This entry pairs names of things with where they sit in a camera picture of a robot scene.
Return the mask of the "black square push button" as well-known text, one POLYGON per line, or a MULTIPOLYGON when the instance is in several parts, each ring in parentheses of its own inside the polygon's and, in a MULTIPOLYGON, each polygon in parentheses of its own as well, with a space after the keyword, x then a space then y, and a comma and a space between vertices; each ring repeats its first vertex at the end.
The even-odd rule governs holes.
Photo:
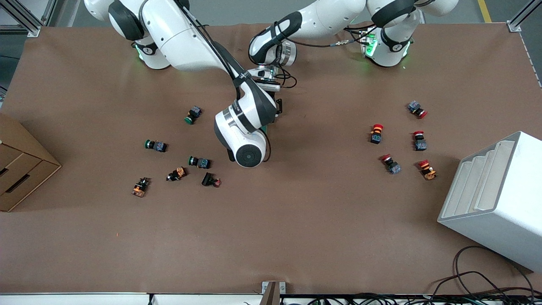
POLYGON ((216 188, 219 187, 221 184, 222 181, 219 178, 215 178, 215 176, 211 172, 206 172, 201 182, 202 186, 213 186, 216 188))

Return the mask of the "brown table cover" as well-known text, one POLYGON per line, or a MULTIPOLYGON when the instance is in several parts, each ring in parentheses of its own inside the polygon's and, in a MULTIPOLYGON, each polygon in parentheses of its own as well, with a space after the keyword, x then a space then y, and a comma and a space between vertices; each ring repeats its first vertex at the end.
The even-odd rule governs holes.
POLYGON ((459 161, 519 130, 542 139, 521 36, 422 25, 402 66, 376 67, 357 46, 306 48, 290 71, 298 84, 281 94, 271 158, 244 169, 213 131, 235 96, 223 71, 153 71, 111 28, 27 40, 2 112, 62 167, 0 213, 0 292, 251 293, 265 280, 302 294, 431 292, 473 244, 437 222, 459 161), (186 124, 193 106, 202 114, 186 124), (425 151, 414 150, 418 130, 425 151), (401 172, 387 171, 386 154, 401 172), (166 181, 181 166, 187 175, 166 181), (202 186, 206 172, 222 184, 202 186))

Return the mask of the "brown cardboard box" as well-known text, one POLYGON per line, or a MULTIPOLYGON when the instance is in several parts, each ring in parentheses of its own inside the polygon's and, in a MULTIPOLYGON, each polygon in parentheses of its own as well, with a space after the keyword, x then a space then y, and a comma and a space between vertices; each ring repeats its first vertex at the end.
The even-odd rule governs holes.
POLYGON ((0 113, 0 212, 11 212, 61 167, 20 122, 0 113))

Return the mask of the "white stepped bin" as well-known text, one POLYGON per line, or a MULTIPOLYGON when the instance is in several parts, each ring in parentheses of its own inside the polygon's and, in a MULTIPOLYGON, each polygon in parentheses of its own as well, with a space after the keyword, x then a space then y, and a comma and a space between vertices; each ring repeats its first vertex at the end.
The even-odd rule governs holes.
POLYGON ((518 131, 463 158, 437 220, 542 273, 542 140, 518 131))

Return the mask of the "black and orange switch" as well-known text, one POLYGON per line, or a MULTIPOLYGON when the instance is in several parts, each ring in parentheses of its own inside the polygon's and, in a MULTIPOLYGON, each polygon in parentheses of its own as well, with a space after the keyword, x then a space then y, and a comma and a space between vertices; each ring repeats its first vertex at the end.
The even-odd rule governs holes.
POLYGON ((147 193, 147 189, 149 185, 150 185, 149 178, 147 177, 139 178, 139 181, 133 186, 131 194, 136 197, 143 198, 147 193))

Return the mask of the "metal table edge bracket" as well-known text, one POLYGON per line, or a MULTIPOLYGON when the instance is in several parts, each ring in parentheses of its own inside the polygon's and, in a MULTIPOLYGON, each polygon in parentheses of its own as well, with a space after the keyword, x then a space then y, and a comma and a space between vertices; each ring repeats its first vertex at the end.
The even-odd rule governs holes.
POLYGON ((263 281, 263 297, 259 305, 284 305, 282 294, 286 293, 285 281, 263 281))

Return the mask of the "white table edge rail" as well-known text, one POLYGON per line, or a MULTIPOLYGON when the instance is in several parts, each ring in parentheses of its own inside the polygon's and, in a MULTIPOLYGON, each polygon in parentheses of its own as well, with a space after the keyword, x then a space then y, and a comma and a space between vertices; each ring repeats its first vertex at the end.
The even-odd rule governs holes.
POLYGON ((258 294, 0 293, 0 305, 259 305, 258 294))

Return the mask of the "aluminium profile frame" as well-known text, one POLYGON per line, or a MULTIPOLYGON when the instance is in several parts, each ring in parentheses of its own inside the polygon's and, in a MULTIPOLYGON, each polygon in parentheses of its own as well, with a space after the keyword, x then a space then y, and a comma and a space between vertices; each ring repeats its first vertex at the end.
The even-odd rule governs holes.
POLYGON ((58 0, 0 0, 0 34, 38 37, 51 23, 58 0))

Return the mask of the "aluminium profile post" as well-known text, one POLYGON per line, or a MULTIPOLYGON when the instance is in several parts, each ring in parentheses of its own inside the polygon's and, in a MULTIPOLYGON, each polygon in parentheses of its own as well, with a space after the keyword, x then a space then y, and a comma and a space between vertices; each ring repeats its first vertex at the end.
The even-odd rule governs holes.
POLYGON ((521 32, 521 23, 527 19, 537 8, 542 5, 542 0, 528 0, 527 3, 510 19, 506 25, 510 33, 521 32))

